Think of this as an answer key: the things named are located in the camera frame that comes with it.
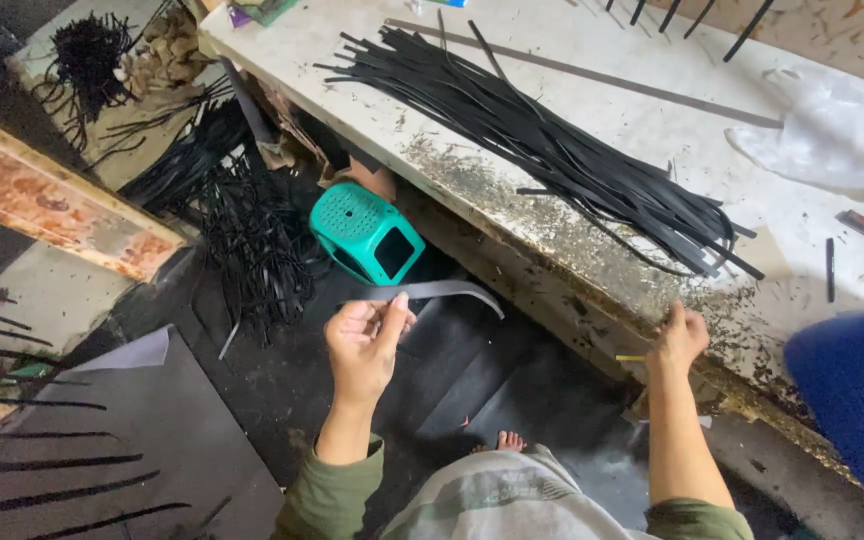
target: green sleeve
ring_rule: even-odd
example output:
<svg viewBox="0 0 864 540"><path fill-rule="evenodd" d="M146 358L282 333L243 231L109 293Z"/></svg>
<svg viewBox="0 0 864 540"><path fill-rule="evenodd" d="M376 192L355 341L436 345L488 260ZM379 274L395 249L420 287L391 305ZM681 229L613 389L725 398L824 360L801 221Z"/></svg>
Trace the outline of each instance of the green sleeve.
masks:
<svg viewBox="0 0 864 540"><path fill-rule="evenodd" d="M698 498L670 498L645 512L646 533L662 540L754 540L736 510Z"/></svg>
<svg viewBox="0 0 864 540"><path fill-rule="evenodd" d="M275 518L271 538L352 538L362 530L366 499L382 482L385 445L371 436L368 457L350 465L328 465L309 451Z"/></svg>

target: white plastic bag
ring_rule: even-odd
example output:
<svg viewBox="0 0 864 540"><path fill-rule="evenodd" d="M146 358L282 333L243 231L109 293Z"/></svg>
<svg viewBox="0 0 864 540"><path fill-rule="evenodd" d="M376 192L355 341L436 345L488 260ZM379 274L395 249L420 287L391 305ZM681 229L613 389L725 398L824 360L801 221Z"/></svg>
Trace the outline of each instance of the white plastic bag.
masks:
<svg viewBox="0 0 864 540"><path fill-rule="evenodd" d="M785 178L864 189L864 80L807 66L770 70L765 80L791 104L783 127L726 129L728 143Z"/></svg>

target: person's left hand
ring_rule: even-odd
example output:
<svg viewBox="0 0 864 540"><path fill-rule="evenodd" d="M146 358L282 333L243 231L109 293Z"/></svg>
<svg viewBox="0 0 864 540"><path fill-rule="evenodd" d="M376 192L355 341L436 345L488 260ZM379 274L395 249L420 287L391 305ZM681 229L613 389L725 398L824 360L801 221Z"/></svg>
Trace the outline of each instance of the person's left hand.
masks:
<svg viewBox="0 0 864 540"><path fill-rule="evenodd" d="M392 379L396 346L416 323L409 298L392 301L350 301L325 324L334 403L374 407Z"/></svg>

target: plastic stool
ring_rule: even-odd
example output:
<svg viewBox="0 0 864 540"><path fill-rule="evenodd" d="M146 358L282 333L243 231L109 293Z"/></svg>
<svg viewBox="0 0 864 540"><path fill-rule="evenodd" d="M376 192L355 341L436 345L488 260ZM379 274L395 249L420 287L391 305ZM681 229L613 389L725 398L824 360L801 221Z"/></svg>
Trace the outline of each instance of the plastic stool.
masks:
<svg viewBox="0 0 864 540"><path fill-rule="evenodd" d="M351 181L322 193L309 226L332 259L364 284L397 286L426 249L394 206Z"/></svg>

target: white workbench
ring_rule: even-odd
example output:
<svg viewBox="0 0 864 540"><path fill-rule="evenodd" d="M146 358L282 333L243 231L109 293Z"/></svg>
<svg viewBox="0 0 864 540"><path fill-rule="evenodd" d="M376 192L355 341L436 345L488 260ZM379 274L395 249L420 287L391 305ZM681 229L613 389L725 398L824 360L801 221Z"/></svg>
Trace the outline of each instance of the white workbench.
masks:
<svg viewBox="0 0 864 540"><path fill-rule="evenodd" d="M490 43L763 117L779 118L780 109L762 72L811 64L752 40L730 63L722 63L734 35L702 27L683 40L691 21L676 17L659 34L663 10L646 6L632 28L627 24L631 0L616 0L614 16L605 12L604 2L585 2L470 0L466 8L444 6L442 14L445 29L456 34L472 36L466 21L473 19ZM784 381L781 360L786 339L806 325L864 306L864 237L834 219L849 209L864 215L864 202L754 166L723 135L736 121L498 56L522 92L626 154L663 168L673 162L680 184L724 201L735 223L767 228L774 237L773 247L765 242L750 250L759 253L753 263L779 268L758 283L736 268L714 279L660 274L563 202L516 195L516 188L541 187L518 167L364 84L325 84L331 72L312 66L344 64L332 56L346 44L340 32L379 43L385 19L435 27L437 7L425 3L417 17L403 0L301 0L268 29L252 23L238 30L221 7L201 29L221 54L420 190L472 224L521 240L639 321L659 320L669 299L680 295L706 317L714 357L753 387L794 406L797 398ZM491 70L477 49L450 43L449 50ZM834 303L826 300L827 238L836 239Z"/></svg>

